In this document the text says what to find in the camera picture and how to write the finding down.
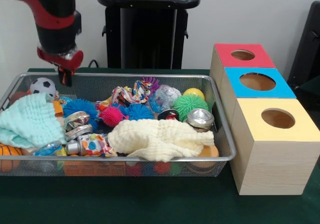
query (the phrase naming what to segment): white wall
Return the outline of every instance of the white wall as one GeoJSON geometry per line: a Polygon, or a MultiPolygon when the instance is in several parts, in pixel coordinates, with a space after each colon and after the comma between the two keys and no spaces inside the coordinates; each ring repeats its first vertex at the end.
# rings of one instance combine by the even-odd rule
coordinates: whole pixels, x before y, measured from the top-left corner
{"type": "MultiPolygon", "coordinates": [[[[314,0],[201,0],[189,10],[183,68],[210,67],[215,42],[261,43],[287,77],[314,0]]],[[[85,53],[83,66],[95,58],[106,65],[104,7],[97,0],[76,0],[82,14],[77,44],[85,53]]],[[[29,67],[50,67],[38,59],[38,36],[29,8],[16,0],[0,0],[0,96],[10,81],[29,67]]]]}

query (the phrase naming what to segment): table surface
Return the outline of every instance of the table surface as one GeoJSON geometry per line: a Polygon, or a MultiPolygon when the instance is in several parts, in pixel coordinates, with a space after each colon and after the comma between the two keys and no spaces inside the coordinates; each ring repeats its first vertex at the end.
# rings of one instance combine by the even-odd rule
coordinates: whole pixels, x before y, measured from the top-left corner
{"type": "MultiPolygon", "coordinates": [[[[104,68],[79,72],[208,74],[104,68]]],[[[318,166],[302,196],[239,196],[229,164],[217,178],[0,177],[0,187],[1,224],[320,223],[318,166]]]]}

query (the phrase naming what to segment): black cable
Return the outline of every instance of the black cable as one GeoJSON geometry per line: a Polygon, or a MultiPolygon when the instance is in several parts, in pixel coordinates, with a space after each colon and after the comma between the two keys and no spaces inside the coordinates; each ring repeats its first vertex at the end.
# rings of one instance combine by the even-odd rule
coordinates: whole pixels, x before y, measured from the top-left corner
{"type": "Polygon", "coordinates": [[[93,63],[95,63],[96,67],[99,68],[99,64],[98,64],[98,62],[97,62],[95,59],[93,59],[93,60],[90,61],[89,65],[88,65],[88,68],[91,68],[91,65],[92,65],[93,63]]]}

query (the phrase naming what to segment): yellow ball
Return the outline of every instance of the yellow ball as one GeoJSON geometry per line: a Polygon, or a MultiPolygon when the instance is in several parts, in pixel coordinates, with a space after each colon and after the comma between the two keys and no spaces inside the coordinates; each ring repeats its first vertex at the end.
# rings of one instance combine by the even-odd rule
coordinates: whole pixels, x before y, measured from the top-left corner
{"type": "Polygon", "coordinates": [[[190,88],[187,89],[183,95],[188,95],[188,94],[194,94],[196,96],[200,96],[203,100],[205,99],[204,94],[201,92],[201,90],[197,89],[197,88],[190,88]]]}

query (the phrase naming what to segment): pink spiky ball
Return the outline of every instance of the pink spiky ball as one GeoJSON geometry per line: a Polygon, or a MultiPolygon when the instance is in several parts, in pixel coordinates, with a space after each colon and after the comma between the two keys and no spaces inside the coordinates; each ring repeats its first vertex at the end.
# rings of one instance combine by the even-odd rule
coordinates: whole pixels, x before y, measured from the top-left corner
{"type": "Polygon", "coordinates": [[[123,119],[125,119],[125,115],[119,110],[118,107],[108,107],[99,115],[103,122],[107,124],[109,127],[114,128],[119,124],[123,119]]]}

